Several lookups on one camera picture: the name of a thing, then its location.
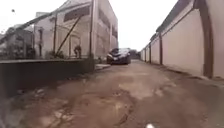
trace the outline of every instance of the building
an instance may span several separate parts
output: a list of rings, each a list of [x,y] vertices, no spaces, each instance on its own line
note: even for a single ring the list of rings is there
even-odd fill
[[[118,21],[108,0],[94,0],[92,16],[91,0],[68,0],[59,9],[81,3],[86,4],[45,18],[34,25],[35,49],[40,57],[45,58],[51,51],[62,51],[65,56],[72,57],[77,45],[82,48],[82,56],[87,57],[90,42],[94,58],[105,57],[109,50],[118,47]],[[44,14],[46,12],[38,12],[36,16]],[[66,38],[73,25],[74,29]]]
[[[224,78],[223,0],[178,0],[141,59],[196,76]]]
[[[19,25],[10,27],[7,33],[14,31]],[[20,30],[0,45],[1,59],[34,59],[35,51],[33,48],[32,29]]]

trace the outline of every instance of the pole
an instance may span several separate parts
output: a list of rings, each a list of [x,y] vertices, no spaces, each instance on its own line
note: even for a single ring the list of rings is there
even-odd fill
[[[68,36],[71,34],[72,30],[75,28],[75,26],[77,25],[77,23],[79,22],[79,20],[82,18],[82,15],[79,16],[79,18],[76,20],[76,22],[73,24],[72,28],[69,30],[68,34],[65,36],[64,40],[62,41],[61,45],[58,48],[58,51],[56,52],[56,55],[60,52],[62,46],[65,44]]]
[[[26,43],[24,39],[22,40],[22,42],[23,42],[23,59],[26,59]]]
[[[89,32],[89,58],[92,58],[93,55],[92,55],[92,40],[93,40],[93,37],[92,37],[92,34],[93,34],[93,11],[94,11],[94,0],[92,0],[92,3],[91,3],[91,13],[90,13],[90,32]]]
[[[33,46],[32,48],[34,49],[35,48],[35,40],[36,40],[36,25],[34,24],[34,27],[33,27]]]
[[[71,45],[72,45],[72,38],[69,38],[69,58],[71,58]]]
[[[53,52],[55,53],[56,50],[56,38],[57,38],[57,20],[58,20],[58,14],[55,14],[54,19],[54,40],[53,40]]]

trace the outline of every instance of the ground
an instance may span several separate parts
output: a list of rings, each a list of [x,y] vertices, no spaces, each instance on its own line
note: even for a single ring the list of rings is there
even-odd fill
[[[219,84],[164,67],[130,65],[68,78],[1,105],[9,128],[223,128]]]

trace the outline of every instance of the debris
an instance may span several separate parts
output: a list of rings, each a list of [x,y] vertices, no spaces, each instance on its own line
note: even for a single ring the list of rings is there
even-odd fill
[[[61,111],[55,111],[54,112],[54,116],[56,117],[56,118],[61,118],[62,117],[62,112]]]
[[[95,67],[95,70],[102,70],[102,69],[106,69],[106,68],[109,68],[111,67],[111,65],[108,65],[108,64],[97,64],[96,67]]]
[[[62,119],[66,120],[66,121],[70,121],[73,119],[73,115],[72,114],[63,115]]]
[[[44,89],[37,90],[37,93],[42,93],[42,92],[44,92]]]

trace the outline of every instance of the car windshield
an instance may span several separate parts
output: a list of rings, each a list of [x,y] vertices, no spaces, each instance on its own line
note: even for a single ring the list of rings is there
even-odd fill
[[[110,54],[126,54],[128,52],[129,50],[127,48],[120,48],[120,49],[115,48],[110,52]]]

